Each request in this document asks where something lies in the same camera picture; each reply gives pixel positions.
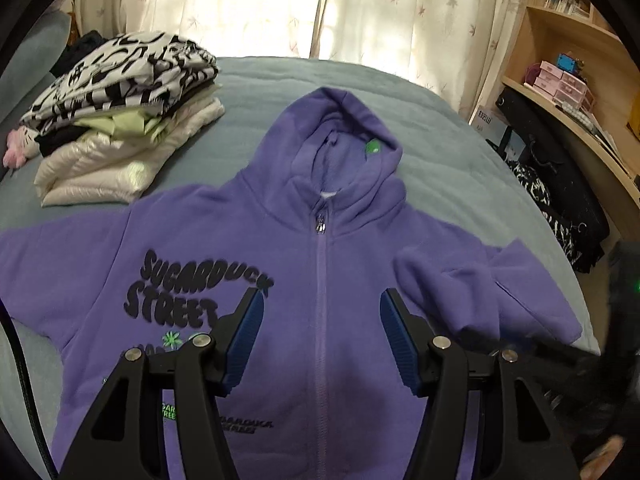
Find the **light blue bed blanket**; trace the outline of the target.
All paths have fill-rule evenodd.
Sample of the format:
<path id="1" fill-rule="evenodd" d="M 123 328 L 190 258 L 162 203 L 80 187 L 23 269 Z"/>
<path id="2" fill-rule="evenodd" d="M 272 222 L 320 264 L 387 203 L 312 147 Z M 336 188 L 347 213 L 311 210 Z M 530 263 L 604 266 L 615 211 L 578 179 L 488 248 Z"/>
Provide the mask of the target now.
<path id="1" fill-rule="evenodd" d="M 171 156 L 143 198 L 186 186 L 225 185 L 250 163 L 279 116 L 321 88 L 356 96 L 396 139 L 401 148 L 396 172 L 413 208 L 468 231 L 488 246 L 523 243 L 554 279 L 582 326 L 582 336 L 571 344 L 597 349 L 574 271 L 547 220 L 508 167 L 436 94 L 376 70 L 292 58 L 227 58 L 219 91 L 224 116 Z M 32 185 L 35 171 L 36 165 L 29 164 L 2 182 L 1 237 L 9 230 L 74 214 L 132 205 L 43 208 Z M 55 386 L 38 410 L 56 419 L 50 432 L 52 451 L 63 363 L 50 343 L 58 352 L 52 366 Z"/>

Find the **white cardboard box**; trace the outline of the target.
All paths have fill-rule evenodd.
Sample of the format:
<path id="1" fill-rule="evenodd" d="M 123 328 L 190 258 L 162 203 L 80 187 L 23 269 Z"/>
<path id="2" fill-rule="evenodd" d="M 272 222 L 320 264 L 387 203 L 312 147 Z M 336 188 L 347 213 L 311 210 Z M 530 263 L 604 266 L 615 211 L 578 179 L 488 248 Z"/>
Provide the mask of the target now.
<path id="1" fill-rule="evenodd" d="M 499 115 L 484 106 L 477 107 L 471 127 L 504 159 L 517 162 L 526 143 Z"/>

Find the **grey blue pillow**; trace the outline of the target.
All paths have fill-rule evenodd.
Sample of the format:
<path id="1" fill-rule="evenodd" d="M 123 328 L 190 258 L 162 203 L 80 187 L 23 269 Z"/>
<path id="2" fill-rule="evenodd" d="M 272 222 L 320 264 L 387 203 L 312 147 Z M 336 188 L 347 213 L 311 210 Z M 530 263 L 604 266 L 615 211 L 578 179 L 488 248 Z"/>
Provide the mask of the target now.
<path id="1" fill-rule="evenodd" d="M 44 14 L 30 30 L 1 75 L 1 120 L 29 106 L 52 82 L 50 70 L 69 34 L 70 16 L 61 11 Z"/>

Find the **black white patterned hanging cloth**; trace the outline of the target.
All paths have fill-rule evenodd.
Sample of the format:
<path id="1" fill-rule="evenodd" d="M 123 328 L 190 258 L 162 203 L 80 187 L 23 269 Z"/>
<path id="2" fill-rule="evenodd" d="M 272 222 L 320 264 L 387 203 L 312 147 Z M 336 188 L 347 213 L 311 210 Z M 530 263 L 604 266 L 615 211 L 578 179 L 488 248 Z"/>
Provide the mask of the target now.
<path id="1" fill-rule="evenodd" d="M 506 166 L 547 220 L 573 270 L 588 274 L 604 256 L 602 242 L 610 235 L 602 208 L 590 204 L 572 181 L 556 182 L 526 162 L 508 160 Z"/>

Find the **pink drawer organizer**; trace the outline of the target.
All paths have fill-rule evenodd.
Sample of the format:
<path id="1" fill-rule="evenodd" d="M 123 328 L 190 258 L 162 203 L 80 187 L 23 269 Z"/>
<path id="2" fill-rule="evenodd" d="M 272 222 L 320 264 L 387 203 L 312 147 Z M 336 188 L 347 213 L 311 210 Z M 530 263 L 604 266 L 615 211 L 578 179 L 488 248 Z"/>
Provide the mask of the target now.
<path id="1" fill-rule="evenodd" d="M 566 103 L 587 112 L 592 111 L 596 102 L 585 82 L 547 61 L 540 63 L 540 72 L 533 88 L 548 100 Z"/>

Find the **pink plush toy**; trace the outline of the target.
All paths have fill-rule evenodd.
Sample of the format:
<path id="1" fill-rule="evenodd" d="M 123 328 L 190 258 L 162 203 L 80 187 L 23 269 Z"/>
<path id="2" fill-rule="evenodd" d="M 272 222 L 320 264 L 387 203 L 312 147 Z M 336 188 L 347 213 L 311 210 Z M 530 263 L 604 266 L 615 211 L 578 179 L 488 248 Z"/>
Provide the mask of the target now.
<path id="1" fill-rule="evenodd" d="M 38 133 L 26 126 L 11 130 L 6 136 L 6 152 L 2 158 L 3 167 L 18 169 L 38 156 L 40 149 L 36 136 Z"/>

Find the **purple zip hoodie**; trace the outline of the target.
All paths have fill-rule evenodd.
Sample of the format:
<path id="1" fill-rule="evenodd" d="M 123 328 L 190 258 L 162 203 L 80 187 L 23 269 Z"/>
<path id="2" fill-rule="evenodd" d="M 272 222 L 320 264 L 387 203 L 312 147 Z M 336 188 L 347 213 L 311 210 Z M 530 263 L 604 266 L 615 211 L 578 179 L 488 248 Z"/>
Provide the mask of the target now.
<path id="1" fill-rule="evenodd" d="M 175 188 L 1 237 L 1 298 L 61 353 L 52 454 L 62 463 L 127 350 L 176 350 L 249 287 L 265 314 L 219 408 L 244 479 L 398 479 L 424 404 L 399 377 L 382 292 L 455 335 L 548 337 L 582 326 L 521 242 L 488 246 L 413 208 L 401 148 L 351 93 L 291 104 L 220 188 Z"/>

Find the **small blue box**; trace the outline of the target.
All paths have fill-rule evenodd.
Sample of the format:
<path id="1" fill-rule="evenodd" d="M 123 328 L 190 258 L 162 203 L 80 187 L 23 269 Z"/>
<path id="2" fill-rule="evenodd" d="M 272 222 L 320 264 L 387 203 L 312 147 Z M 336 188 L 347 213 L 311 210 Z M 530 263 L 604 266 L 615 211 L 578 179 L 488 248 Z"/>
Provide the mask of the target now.
<path id="1" fill-rule="evenodd" d="M 574 56 L 560 53 L 555 65 L 558 66 L 560 70 L 564 70 L 564 72 L 578 75 L 584 67 L 584 62 L 578 60 L 578 58 L 574 58 Z"/>

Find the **wooden shelf unit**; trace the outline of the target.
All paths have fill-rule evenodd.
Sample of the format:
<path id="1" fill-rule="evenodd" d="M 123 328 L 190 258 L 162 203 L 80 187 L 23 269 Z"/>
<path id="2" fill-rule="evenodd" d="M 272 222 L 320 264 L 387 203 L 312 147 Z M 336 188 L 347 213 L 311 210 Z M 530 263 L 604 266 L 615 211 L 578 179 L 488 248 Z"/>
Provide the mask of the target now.
<path id="1" fill-rule="evenodd" d="M 574 54 L 585 63 L 587 84 L 596 98 L 594 117 L 612 136 L 617 156 L 524 84 L 529 66 L 554 62 L 560 54 Z M 639 140 L 627 128 L 627 120 L 639 92 L 639 71 L 602 14 L 590 6 L 588 18 L 578 18 L 552 9 L 547 0 L 526 0 L 502 82 L 564 125 L 563 141 L 613 228 L 625 240 L 638 240 L 639 189 L 634 178 L 639 173 Z"/>

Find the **black white patterned folded garment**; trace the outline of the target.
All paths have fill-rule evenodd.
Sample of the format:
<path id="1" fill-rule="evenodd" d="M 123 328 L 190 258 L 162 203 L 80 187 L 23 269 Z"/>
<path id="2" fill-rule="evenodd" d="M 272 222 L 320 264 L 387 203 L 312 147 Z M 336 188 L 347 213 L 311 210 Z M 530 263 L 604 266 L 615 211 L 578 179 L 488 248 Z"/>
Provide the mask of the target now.
<path id="1" fill-rule="evenodd" d="M 142 107 L 166 112 L 216 79 L 216 58 L 172 32 L 130 32 L 108 40 L 44 90 L 20 124 L 42 136 L 74 120 Z"/>

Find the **white floral curtain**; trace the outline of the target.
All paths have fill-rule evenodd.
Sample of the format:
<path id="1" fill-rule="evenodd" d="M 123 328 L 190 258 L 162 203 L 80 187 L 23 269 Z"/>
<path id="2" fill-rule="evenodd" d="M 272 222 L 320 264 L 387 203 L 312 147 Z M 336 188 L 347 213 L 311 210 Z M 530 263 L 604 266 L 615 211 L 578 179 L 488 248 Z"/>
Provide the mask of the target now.
<path id="1" fill-rule="evenodd" d="M 82 32 L 161 29 L 218 56 L 321 58 L 420 84 L 470 117 L 495 94 L 526 0 L 75 0 Z"/>

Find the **white padded folded jacket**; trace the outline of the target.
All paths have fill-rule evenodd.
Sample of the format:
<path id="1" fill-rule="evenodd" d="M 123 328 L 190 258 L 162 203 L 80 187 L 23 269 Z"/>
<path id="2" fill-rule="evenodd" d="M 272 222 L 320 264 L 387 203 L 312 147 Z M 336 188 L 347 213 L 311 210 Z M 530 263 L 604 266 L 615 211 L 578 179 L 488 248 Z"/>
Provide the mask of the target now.
<path id="1" fill-rule="evenodd" d="M 43 207 L 130 204 L 186 141 L 223 114 L 221 102 L 206 96 L 181 107 L 155 139 L 115 140 L 91 130 L 40 162 L 34 179 L 40 203 Z"/>

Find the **light green folded garment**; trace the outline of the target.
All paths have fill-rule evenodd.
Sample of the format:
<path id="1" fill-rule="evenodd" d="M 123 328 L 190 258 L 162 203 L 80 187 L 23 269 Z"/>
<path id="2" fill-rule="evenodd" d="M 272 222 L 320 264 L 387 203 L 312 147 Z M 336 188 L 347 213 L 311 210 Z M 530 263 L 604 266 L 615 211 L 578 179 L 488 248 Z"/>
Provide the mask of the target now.
<path id="1" fill-rule="evenodd" d="M 76 127 L 106 134 L 115 140 L 146 139 L 150 142 L 162 136 L 170 124 L 170 118 L 153 115 L 140 108 L 88 116 L 73 122 Z"/>

